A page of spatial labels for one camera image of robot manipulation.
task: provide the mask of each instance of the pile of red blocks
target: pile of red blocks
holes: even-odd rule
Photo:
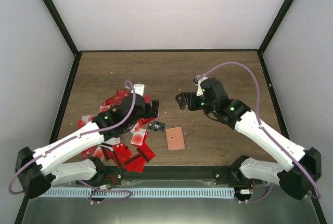
[[[103,103],[103,106],[99,108],[99,112],[107,111],[112,106],[118,106],[121,104],[122,100],[127,97],[130,92],[126,89],[117,90],[116,94],[112,97],[106,99]],[[150,102],[150,96],[144,96],[146,103]],[[83,116],[81,120],[79,120],[79,128],[82,128],[85,124],[90,122],[93,117],[96,115],[88,115]],[[135,136],[135,132],[139,131],[141,127],[145,124],[153,121],[155,118],[140,119],[135,129],[133,130],[133,134]],[[82,158],[87,159],[91,156],[97,156],[101,160],[113,160],[114,163],[119,168],[125,168],[128,172],[142,172],[144,169],[144,165],[148,163],[155,157],[155,154],[150,149],[150,147],[146,144],[146,139],[149,133],[145,132],[143,140],[139,143],[132,142],[131,144],[136,148],[137,154],[133,155],[125,144],[121,143],[119,139],[112,138],[111,141],[106,141],[102,146],[94,146],[89,149],[81,152]]]

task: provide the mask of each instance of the wooden table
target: wooden table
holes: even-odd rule
[[[147,165],[230,165],[240,155],[273,161],[272,157],[247,137],[205,117],[203,112],[180,110],[175,95],[196,91],[193,77],[217,64],[238,61],[256,75],[261,91],[261,119],[279,130],[258,55],[250,52],[85,52],[82,55],[60,128],[62,138],[78,128],[83,115],[97,114],[99,106],[123,88],[125,80],[147,85],[151,99],[160,100],[158,121],[167,128],[182,127],[185,150],[169,151],[165,133],[150,131],[147,139],[156,157]],[[220,80],[232,99],[240,99],[255,109],[257,98],[249,73],[228,65],[209,76]],[[129,144],[131,133],[124,135]]]

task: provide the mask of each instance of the red acrylic piece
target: red acrylic piece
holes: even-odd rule
[[[137,167],[141,167],[145,164],[145,159],[142,157],[141,154],[136,154],[135,156],[127,159],[124,162],[124,168],[127,172],[131,172],[135,170]]]
[[[152,117],[152,118],[149,118],[149,119],[141,118],[140,121],[143,125],[145,125],[145,124],[148,124],[151,121],[154,121],[155,119],[156,119],[156,117]]]
[[[145,132],[145,136],[144,136],[144,140],[143,140],[142,144],[146,142],[146,139],[147,139],[148,136],[149,136],[149,133]]]
[[[150,95],[144,95],[145,103],[150,102]]]
[[[145,159],[147,163],[156,156],[145,142],[141,146],[139,146],[136,150],[139,154],[142,155],[142,157]]]

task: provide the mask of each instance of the white panel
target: white panel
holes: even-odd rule
[[[284,0],[53,0],[80,50],[258,48]]]
[[[265,53],[291,140],[322,154],[318,184],[327,223],[333,223],[332,19],[332,0],[295,0]]]
[[[7,191],[17,152],[47,144],[73,55],[42,0],[0,7],[0,216],[12,224],[23,199]]]

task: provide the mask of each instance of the white robotic arm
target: white robotic arm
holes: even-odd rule
[[[97,184],[104,179],[106,170],[97,157],[77,163],[64,162],[90,147],[118,138],[130,130],[140,118],[158,116],[159,101],[153,100],[151,104],[145,102],[145,86],[134,85],[134,91],[135,99],[132,91],[119,106],[100,112],[76,132],[33,151],[29,147],[21,149],[18,152],[15,171],[21,171],[18,178],[25,196],[28,199],[35,198],[50,187],[65,182],[85,180],[87,183]],[[129,117],[124,119],[132,103],[133,110]],[[31,165],[22,169],[29,162],[32,162]]]
[[[203,110],[208,118],[247,136],[277,161],[271,163],[241,156],[232,165],[237,180],[254,178],[275,183],[295,199],[302,199],[313,188],[308,177],[286,152],[317,181],[321,176],[321,154],[317,150],[306,150],[291,142],[263,121],[260,121],[260,125],[256,113],[240,100],[230,100],[216,78],[195,78],[194,82],[198,86],[196,93],[181,93],[176,96],[180,109]],[[268,137],[262,127],[284,150]]]

